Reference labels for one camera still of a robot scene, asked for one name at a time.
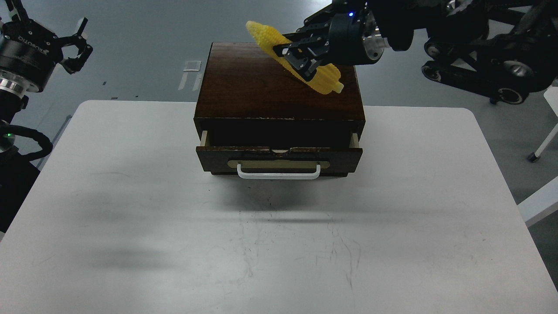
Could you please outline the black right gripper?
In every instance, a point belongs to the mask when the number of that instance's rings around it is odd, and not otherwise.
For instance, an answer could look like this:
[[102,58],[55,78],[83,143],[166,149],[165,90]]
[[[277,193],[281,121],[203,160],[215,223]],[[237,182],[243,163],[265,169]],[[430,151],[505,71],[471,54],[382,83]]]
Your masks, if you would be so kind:
[[388,48],[367,0],[333,0],[305,18],[303,26],[274,44],[283,67],[310,82],[327,60],[336,65],[371,65]]

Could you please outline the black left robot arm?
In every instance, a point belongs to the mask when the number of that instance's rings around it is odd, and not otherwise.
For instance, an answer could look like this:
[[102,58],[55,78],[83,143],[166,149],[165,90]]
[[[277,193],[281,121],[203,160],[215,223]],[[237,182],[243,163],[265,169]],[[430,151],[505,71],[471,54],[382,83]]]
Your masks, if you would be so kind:
[[86,17],[75,34],[59,37],[30,18],[20,0],[6,1],[11,20],[1,24],[0,43],[0,227],[6,233],[40,170],[34,160],[47,157],[53,143],[40,131],[14,125],[28,105],[28,93],[44,91],[56,66],[79,72],[92,54],[83,34]]

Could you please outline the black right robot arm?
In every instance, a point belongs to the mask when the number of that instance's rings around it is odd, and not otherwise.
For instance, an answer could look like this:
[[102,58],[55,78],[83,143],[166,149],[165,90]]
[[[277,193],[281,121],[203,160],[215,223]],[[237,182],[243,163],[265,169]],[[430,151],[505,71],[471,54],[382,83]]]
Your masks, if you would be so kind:
[[557,78],[555,0],[333,0],[274,44],[303,80],[328,64],[371,65],[424,29],[427,79],[518,105]]

